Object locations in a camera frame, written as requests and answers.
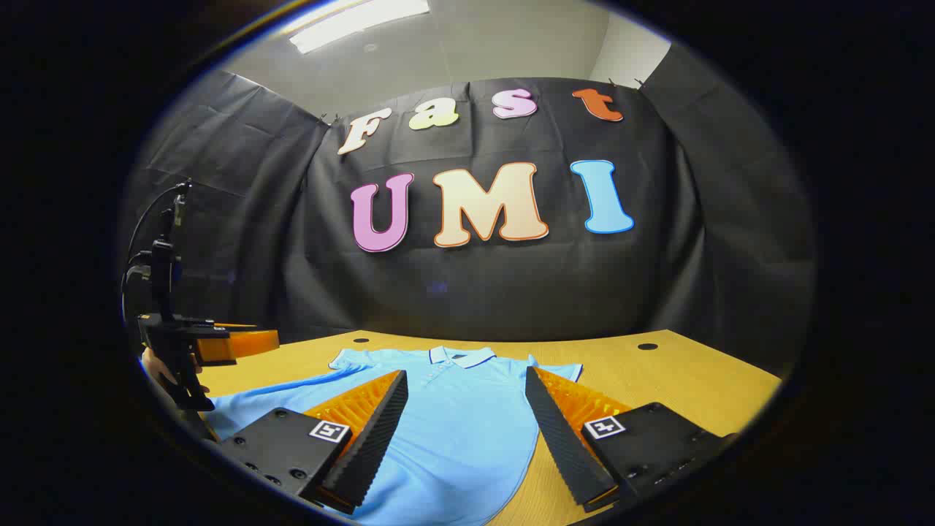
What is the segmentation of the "light blue polo T-shirt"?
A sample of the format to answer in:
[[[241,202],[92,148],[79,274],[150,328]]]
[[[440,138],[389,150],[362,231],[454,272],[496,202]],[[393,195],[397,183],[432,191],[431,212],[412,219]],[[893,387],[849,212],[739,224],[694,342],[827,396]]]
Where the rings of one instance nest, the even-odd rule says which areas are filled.
[[[489,347],[345,348],[329,373],[214,397],[206,420],[221,439],[277,407],[304,411],[403,370],[408,401],[364,502],[364,526],[487,526],[527,475],[538,424],[525,397],[526,360]]]

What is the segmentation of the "ceiling light panel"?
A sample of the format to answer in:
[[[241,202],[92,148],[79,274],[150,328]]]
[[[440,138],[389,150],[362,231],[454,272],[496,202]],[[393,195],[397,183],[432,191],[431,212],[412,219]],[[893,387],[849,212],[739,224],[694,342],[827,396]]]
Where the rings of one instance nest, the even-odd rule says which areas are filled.
[[[277,35],[306,54],[351,34],[428,13],[430,0],[331,0],[289,21]]]

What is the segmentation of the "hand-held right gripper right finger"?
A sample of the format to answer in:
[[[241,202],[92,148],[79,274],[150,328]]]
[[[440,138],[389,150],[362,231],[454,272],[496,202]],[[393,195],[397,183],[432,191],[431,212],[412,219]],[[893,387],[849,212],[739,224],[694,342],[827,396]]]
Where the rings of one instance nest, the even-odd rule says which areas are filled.
[[[525,397],[565,486],[588,512],[651,499],[733,440],[663,403],[632,408],[541,367],[527,368]]]

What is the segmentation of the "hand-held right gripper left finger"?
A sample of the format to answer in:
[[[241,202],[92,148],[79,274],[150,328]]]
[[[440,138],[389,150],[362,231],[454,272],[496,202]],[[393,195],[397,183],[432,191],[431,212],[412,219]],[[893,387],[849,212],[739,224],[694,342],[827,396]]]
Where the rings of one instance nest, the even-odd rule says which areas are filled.
[[[277,407],[219,449],[281,492],[350,515],[383,463],[408,401],[394,370],[304,412]]]

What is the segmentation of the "black backdrop cloth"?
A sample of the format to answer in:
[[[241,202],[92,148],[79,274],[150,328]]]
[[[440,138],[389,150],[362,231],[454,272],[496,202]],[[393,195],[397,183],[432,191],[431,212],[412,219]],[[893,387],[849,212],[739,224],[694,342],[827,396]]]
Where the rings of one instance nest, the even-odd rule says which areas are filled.
[[[637,89],[457,81],[330,123],[215,71],[140,151],[121,252],[185,180],[178,310],[285,342],[670,329],[777,375],[804,346],[804,182],[762,115],[677,47]]]

